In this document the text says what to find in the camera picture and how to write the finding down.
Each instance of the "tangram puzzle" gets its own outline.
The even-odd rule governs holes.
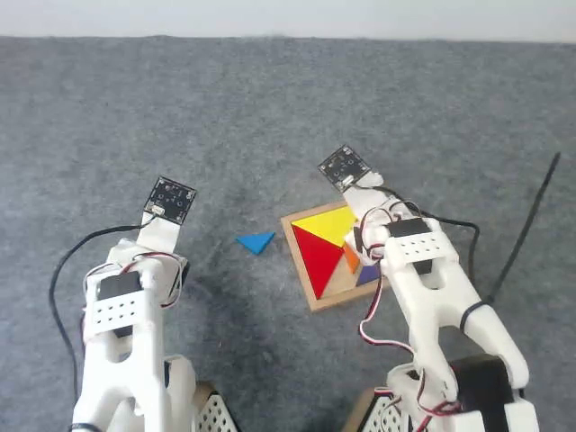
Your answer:
[[[294,213],[281,221],[312,311],[375,291],[377,267],[362,266],[344,241],[356,221],[345,202]]]

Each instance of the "gray carpet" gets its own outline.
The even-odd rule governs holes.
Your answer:
[[[63,431],[67,355],[47,305],[59,256],[133,223],[157,176],[197,188],[177,252],[191,273],[166,317],[245,431],[335,431],[408,358],[364,344],[369,299],[310,314],[279,218],[338,200],[316,165],[343,144],[389,185],[483,229],[486,292],[556,150],[562,162],[497,302],[531,368],[543,431],[572,430],[576,376],[576,47],[369,40],[0,39],[0,428]],[[262,256],[234,241],[275,230]],[[465,260],[470,234],[446,229]],[[81,277],[57,300],[79,351]],[[370,330],[405,338],[391,294]],[[472,350],[442,334],[450,358]]]

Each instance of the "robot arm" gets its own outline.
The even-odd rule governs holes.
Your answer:
[[[378,189],[382,177],[350,148],[337,151],[319,169],[360,221],[346,243],[364,265],[380,265],[409,325],[413,363],[388,375],[406,430],[410,421],[420,424],[414,426],[417,432],[537,431],[534,406],[512,392],[527,385],[527,362],[492,307],[475,310],[464,329],[488,356],[449,364],[438,344],[439,329],[458,327],[481,300],[438,221],[413,214],[383,192],[386,188]],[[481,376],[484,388],[477,383]],[[486,382],[495,387],[485,392]],[[460,409],[438,408],[450,405]]]
[[[84,379],[70,430],[194,430],[194,369],[165,357],[162,318],[182,290],[187,261],[173,250],[193,198],[161,177],[138,240],[122,239],[86,276]]]

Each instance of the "white wall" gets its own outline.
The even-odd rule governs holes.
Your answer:
[[[3,0],[0,34],[576,42],[576,0]]]

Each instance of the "black circuit board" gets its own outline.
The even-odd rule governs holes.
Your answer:
[[[349,146],[332,153],[318,169],[341,193],[371,170]]]
[[[144,210],[182,225],[195,197],[196,191],[192,187],[161,176],[156,181]]]

